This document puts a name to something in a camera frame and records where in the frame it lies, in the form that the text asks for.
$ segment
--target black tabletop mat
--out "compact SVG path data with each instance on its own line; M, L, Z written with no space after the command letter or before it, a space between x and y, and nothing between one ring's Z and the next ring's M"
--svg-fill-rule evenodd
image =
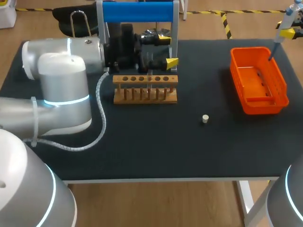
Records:
M289 106L278 115L247 116L229 71L233 47L267 46L271 40L179 41L178 103L113 105L108 77L101 88L107 130L83 152L39 144L33 150L63 180L279 176L302 153L303 90L282 48L275 59L287 83ZM22 75L19 50L0 96L41 99L39 82ZM100 75L89 75L93 114L85 131L47 137L68 146L91 143L101 130L95 99ZM200 125L203 114L209 123Z

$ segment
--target orange basket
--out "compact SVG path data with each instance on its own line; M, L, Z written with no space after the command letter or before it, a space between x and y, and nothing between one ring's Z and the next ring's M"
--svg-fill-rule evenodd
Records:
M277 114L289 103L286 83L266 47L233 48L231 73L246 114Z

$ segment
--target test tube rack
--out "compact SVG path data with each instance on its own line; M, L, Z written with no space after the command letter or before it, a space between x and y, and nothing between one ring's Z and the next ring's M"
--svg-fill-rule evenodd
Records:
M114 104L177 103L177 75L114 75L113 84L117 86Z

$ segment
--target blue bar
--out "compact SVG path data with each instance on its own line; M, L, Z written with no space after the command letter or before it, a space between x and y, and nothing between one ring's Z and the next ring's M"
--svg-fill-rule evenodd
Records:
M172 22L173 2L103 2L104 22Z

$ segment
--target wooden floor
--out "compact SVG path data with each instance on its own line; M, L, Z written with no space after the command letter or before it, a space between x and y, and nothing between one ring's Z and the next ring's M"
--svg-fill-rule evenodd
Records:
M90 4L85 0L18 0L18 8L55 8ZM285 9L291 0L189 0L188 10ZM283 14L228 14L234 39L273 38ZM154 24L136 24L142 32ZM226 39L221 18L188 15L180 21L180 39ZM0 30L0 86L22 40L64 37L50 12L18 12L13 29ZM303 81L303 40L285 41L289 60ZM250 182L254 200L267 182ZM72 185L78 204L77 227L242 227L232 182L122 183Z

